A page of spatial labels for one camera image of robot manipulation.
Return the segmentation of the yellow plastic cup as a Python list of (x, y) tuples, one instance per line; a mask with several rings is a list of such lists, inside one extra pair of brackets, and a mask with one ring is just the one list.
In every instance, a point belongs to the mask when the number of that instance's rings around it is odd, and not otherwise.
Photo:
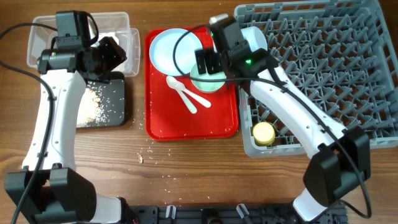
[(268, 122), (260, 122), (252, 127), (252, 135), (258, 146), (270, 146), (275, 141), (275, 130)]

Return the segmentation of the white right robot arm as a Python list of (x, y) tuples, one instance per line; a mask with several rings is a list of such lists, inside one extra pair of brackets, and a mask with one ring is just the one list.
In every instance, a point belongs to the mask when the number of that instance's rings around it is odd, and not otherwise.
[(288, 78), (279, 61), (254, 41), (244, 38), (236, 19), (226, 14), (205, 26), (225, 72), (224, 82), (235, 82), (266, 105), (303, 146), (310, 163), (305, 189), (292, 202), (301, 220), (313, 222), (336, 203), (359, 216), (372, 216), (365, 181), (371, 176), (370, 140), (361, 129), (347, 129), (335, 121)]

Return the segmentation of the light blue small bowl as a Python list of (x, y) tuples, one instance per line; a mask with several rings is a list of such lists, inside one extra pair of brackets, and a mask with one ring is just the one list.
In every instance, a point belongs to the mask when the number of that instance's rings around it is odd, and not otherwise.
[(250, 49), (255, 52), (259, 49), (268, 50), (267, 40), (260, 28), (256, 26), (241, 29), (243, 37), (248, 41)]

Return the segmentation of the rice and food scraps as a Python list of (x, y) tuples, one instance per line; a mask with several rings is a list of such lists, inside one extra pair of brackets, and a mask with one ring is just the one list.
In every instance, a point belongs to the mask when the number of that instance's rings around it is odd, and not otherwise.
[(88, 82), (80, 102), (76, 126), (78, 128), (99, 126), (106, 120), (102, 86)]

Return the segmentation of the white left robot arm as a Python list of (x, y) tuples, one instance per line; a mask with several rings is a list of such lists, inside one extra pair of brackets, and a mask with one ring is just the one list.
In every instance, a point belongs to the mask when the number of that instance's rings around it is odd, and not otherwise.
[(74, 143), (78, 109), (88, 82), (120, 79), (116, 67), (127, 56), (112, 37), (90, 35), (96, 25), (85, 11), (56, 13), (57, 35), (37, 61), (41, 86), (34, 137), (19, 172), (7, 174), (5, 189), (16, 205), (14, 218), (29, 223), (135, 223), (122, 197), (105, 197), (76, 172)]

